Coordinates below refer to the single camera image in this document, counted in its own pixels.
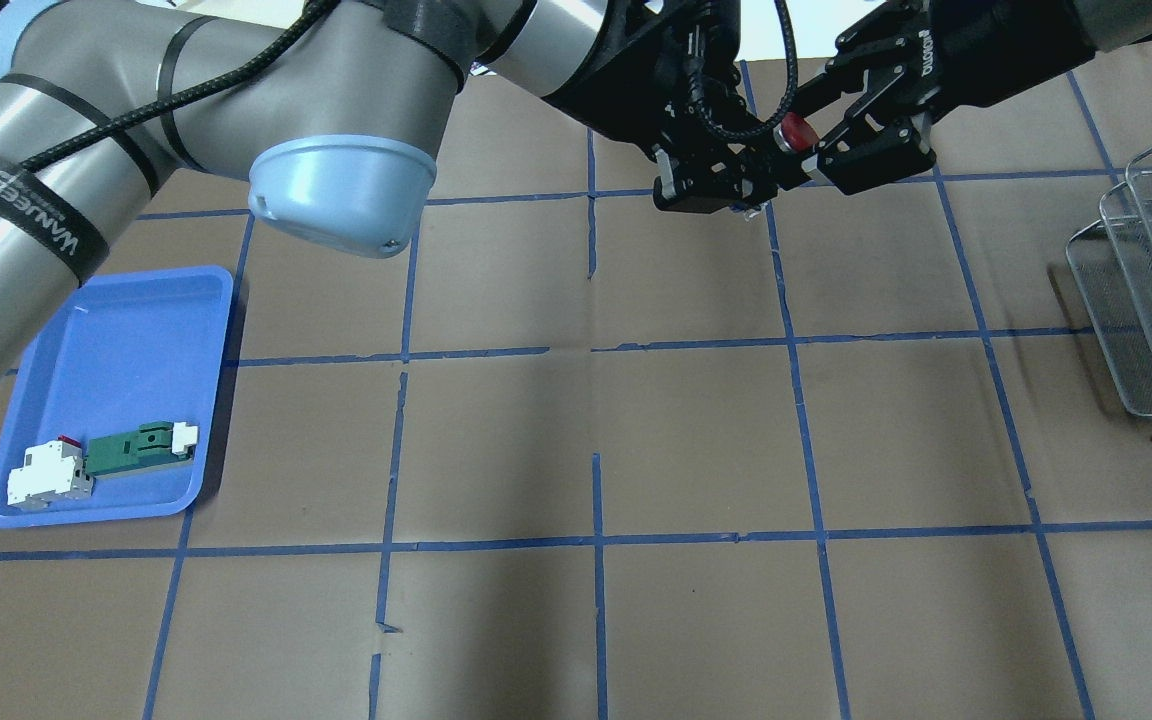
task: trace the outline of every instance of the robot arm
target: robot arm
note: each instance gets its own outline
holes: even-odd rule
[[[667,1],[654,17],[627,6],[617,16],[630,20],[545,100],[658,162],[658,209],[758,209],[810,179],[851,195],[924,172],[931,127],[952,109],[995,105],[1152,32],[1152,0],[887,0],[838,37],[791,113],[730,150],[703,115],[758,124],[732,71],[738,13],[735,1]],[[804,118],[844,94],[859,97],[818,136]]]
[[[639,146],[659,209],[708,213],[813,173],[858,192],[931,167],[934,120],[1146,35],[1152,0],[887,0],[768,123],[737,92],[738,28],[738,0],[311,0],[282,35],[15,0],[0,14],[0,377],[180,167],[250,179],[252,213],[285,232],[401,251],[475,59]],[[846,92],[861,98],[818,141],[801,119]]]

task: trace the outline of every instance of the blue tray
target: blue tray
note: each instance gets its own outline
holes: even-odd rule
[[[150,518],[184,510],[202,488],[233,278],[218,266],[92,278],[29,343],[0,435],[0,528]],[[6,503],[26,447],[91,439],[151,420],[198,425],[187,465],[96,480],[84,500],[45,510]]]

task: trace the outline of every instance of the grid line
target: grid line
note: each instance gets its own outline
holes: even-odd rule
[[[238,263],[234,265],[234,295],[229,306],[228,333],[230,336],[238,332],[238,305],[242,302],[243,275],[247,273],[247,256],[251,250],[252,233],[256,229],[256,215],[247,213],[247,223],[243,225],[243,242],[238,248]],[[225,339],[225,355],[237,357],[242,346],[242,338]],[[168,650],[168,635],[172,632],[172,616],[175,612],[175,598],[180,590],[180,574],[184,570],[184,561],[189,551],[189,532],[194,528],[194,506],[184,509],[184,517],[180,521],[180,535],[177,547],[175,547],[172,561],[172,579],[168,579],[168,596],[162,604],[162,619],[159,621],[159,637],[154,645],[154,661],[150,665],[150,680],[145,689],[145,708],[141,714],[141,720],[151,720],[154,717],[154,705],[159,698],[159,680],[162,676],[162,660]]]
[[[159,698],[159,679],[162,676],[162,658],[168,651],[168,634],[172,632],[172,616],[180,590],[180,574],[184,570],[185,548],[189,546],[191,526],[194,526],[194,507],[189,506],[184,510],[184,520],[180,521],[180,537],[172,561],[172,579],[168,579],[168,597],[162,604],[159,637],[154,643],[154,661],[150,665],[150,682],[145,691],[145,710],[141,712],[141,720],[151,720],[151,717],[154,717],[154,705]]]
[[[933,176],[939,179],[941,176],[940,167],[932,168]],[[972,313],[975,314],[975,320],[977,320],[977,327],[980,332],[980,344],[984,350],[984,356],[986,356],[986,363],[990,366],[990,376],[993,381],[993,387],[995,387],[995,395],[998,401],[998,410],[1002,415],[1002,420],[1005,422],[1005,427],[1007,432],[1007,441],[1011,446],[1011,461],[1015,462],[1016,473],[1020,476],[1021,491],[1024,492],[1025,503],[1029,507],[1029,520],[1030,524],[1034,528],[1034,539],[1038,544],[1038,555],[1043,561],[1043,575],[1047,579],[1047,589],[1051,591],[1052,607],[1056,612],[1056,624],[1060,628],[1061,641],[1064,643],[1064,654],[1068,657],[1070,673],[1074,679],[1074,689],[1078,694],[1079,705],[1083,707],[1084,720],[1094,720],[1096,711],[1092,707],[1091,694],[1087,692],[1087,680],[1083,676],[1083,664],[1078,657],[1078,646],[1074,643],[1074,632],[1069,624],[1069,615],[1064,611],[1064,597],[1061,593],[1060,579],[1056,577],[1056,567],[1053,564],[1051,547],[1047,544],[1047,536],[1043,531],[1043,515],[1038,510],[1038,501],[1034,497],[1033,484],[1030,483],[1029,478],[1029,465],[1025,462],[1025,454],[1023,448],[1021,448],[1020,442],[1020,431],[1016,429],[1015,416],[1011,415],[1011,402],[1007,397],[1007,387],[1005,379],[1002,378],[1002,372],[998,367],[998,358],[995,353],[995,347],[993,347],[992,338],[990,338],[990,325],[984,316],[984,309],[980,305],[980,296],[975,287],[975,280],[972,275],[972,265],[970,265],[967,256],[967,251],[963,248],[963,237],[958,232],[957,220],[954,217],[954,206],[950,203],[950,196],[946,190],[943,182],[937,182],[935,189],[938,195],[940,195],[941,206],[945,210],[945,221],[950,229],[950,237],[954,240],[954,253],[957,256],[958,265],[963,270],[963,282],[967,287],[968,297],[972,301]]]
[[[958,182],[982,182],[982,181],[1002,181],[1002,179],[1016,179],[1016,181],[1025,181],[1025,179],[1079,179],[1079,177],[1096,177],[1102,176],[1106,169],[1097,168],[1069,168],[1059,170],[1020,170],[1020,172],[1007,172],[1007,173],[956,173],[956,174],[945,174],[941,177],[941,182],[946,183],[958,183]],[[932,176],[915,176],[910,179],[901,179],[897,181],[900,183],[934,183],[937,179]],[[801,187],[828,187],[826,184],[820,184],[818,182],[808,182]],[[547,194],[535,194],[535,195],[484,195],[484,196],[465,196],[465,197],[431,197],[426,200],[426,206],[431,209],[441,209],[447,205],[488,205],[488,204],[500,204],[500,202],[545,202],[545,200],[571,200],[575,197],[594,197],[594,199],[602,199],[602,197],[650,197],[652,196],[652,188],[650,187],[628,187],[617,188],[617,190],[596,190],[596,188],[589,188],[584,191],[571,191],[571,192],[547,192]],[[212,210],[182,210],[179,213],[143,213],[138,215],[137,220],[179,220],[189,218],[219,218],[228,215],[247,215],[250,214],[248,209],[212,209]]]
[[[1105,168],[1097,174],[1107,174],[1111,176],[1111,181],[1114,184],[1119,183],[1119,173],[1114,169],[1114,159],[1111,159],[1111,150],[1105,145],[1105,138],[1101,137],[1101,128],[1096,127],[1096,118],[1092,118],[1092,106],[1087,105],[1087,97],[1083,94],[1083,86],[1078,85],[1078,78],[1074,77],[1074,70],[1069,70],[1064,74],[1064,77],[1069,79],[1069,88],[1074,91],[1074,100],[1078,101],[1078,109],[1083,113],[1083,119],[1087,122],[1087,130],[1092,132],[1092,142],[1096,142],[1096,151],[1100,152],[1101,162],[1105,164]]]
[[[371,673],[367,676],[367,720],[376,720],[376,705],[380,702],[380,653],[371,655]]]
[[[412,313],[416,309],[416,256],[420,253],[420,227],[412,233],[412,241],[407,247],[407,288],[403,290],[403,334],[397,350],[397,358],[403,364],[412,358]]]
[[[389,605],[389,561],[394,547],[394,515],[397,514],[397,471],[403,452],[403,424],[407,407],[407,372],[397,376],[397,410],[394,410],[394,438],[389,450],[389,488],[385,495],[385,530],[380,543],[380,575],[376,581],[376,626],[381,632],[397,632],[385,623]]]
[[[589,272],[585,279],[593,279],[598,270],[598,219],[594,218],[594,131],[585,128],[585,183],[589,196]]]
[[[598,720],[608,720],[607,691],[607,568],[602,560],[602,455],[590,461],[594,498],[594,668],[598,674]]]
[[[1089,334],[1092,328],[1009,328],[990,331],[990,338],[1052,338],[1070,334]],[[707,350],[722,347],[780,347],[788,343],[842,343],[842,342],[905,342],[925,340],[964,340],[979,338],[979,331],[927,331],[878,334],[820,334],[798,338],[732,338],[732,340],[677,340],[658,342],[622,342],[614,347],[593,347],[591,353],[639,353],[660,350]],[[521,355],[544,355],[552,348],[490,347],[484,350],[431,350],[422,353],[378,353],[376,355],[303,355],[283,357],[244,357],[229,361],[228,367],[270,367],[282,365],[347,365],[361,363],[417,363],[417,361],[454,361],[460,357],[517,357]]]
[[[750,111],[758,114],[758,105],[755,104],[755,86],[749,78],[749,65],[741,60],[741,77],[745,82],[745,98],[749,100]],[[803,464],[806,470],[808,497],[812,502],[812,529],[814,543],[817,543],[817,561],[820,574],[820,593],[823,593],[824,620],[826,620],[826,634],[829,638],[829,655],[833,664],[833,680],[838,692],[838,714],[842,720],[851,720],[851,702],[847,697],[847,676],[844,661],[842,661],[842,639],[838,634],[838,609],[833,601],[833,577],[829,571],[829,547],[826,525],[824,525],[824,511],[820,507],[820,486],[817,482],[814,470],[814,454],[812,452],[812,429],[808,419],[808,406],[803,393],[803,373],[799,365],[799,347],[794,341],[794,319],[790,316],[790,305],[786,297],[785,270],[781,266],[781,241],[776,233],[776,210],[768,203],[767,209],[767,234],[772,255],[773,275],[776,278],[776,301],[780,305],[781,323],[787,338],[786,350],[790,355],[790,385],[794,388],[794,409],[799,424],[799,441],[803,445]]]
[[[1152,520],[1083,520],[1076,523],[1032,523],[1003,525],[927,525],[895,528],[832,528],[828,539],[900,539],[937,537],[990,537],[1014,535],[1096,535],[1152,532]],[[493,552],[550,547],[660,546],[660,544],[713,543],[787,543],[814,541],[813,529],[751,530],[751,532],[645,533],[604,536],[552,536],[532,538],[497,538],[478,541],[396,541],[388,551],[422,552]],[[187,558],[272,558],[300,555],[374,555],[385,552],[382,541],[325,544],[257,544],[257,546],[189,547]],[[129,547],[103,550],[15,550],[0,551],[0,562],[68,561],[68,560],[154,560],[174,558],[174,548]]]

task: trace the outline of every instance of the red switch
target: red switch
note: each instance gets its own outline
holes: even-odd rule
[[[780,131],[781,141],[785,141],[785,145],[790,146],[790,150],[795,152],[810,150],[820,142],[820,136],[817,135],[814,128],[806,120],[799,118],[797,113],[785,115],[785,119],[781,120]]]

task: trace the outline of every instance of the white wall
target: white wall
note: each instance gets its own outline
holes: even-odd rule
[[[166,5],[165,0],[145,1]],[[790,0],[799,56],[833,55],[833,38],[878,5],[879,0]],[[301,13],[301,6],[302,0],[177,0],[182,10],[242,18],[270,26],[288,26]],[[740,54],[745,60],[785,56],[772,0],[742,0]]]

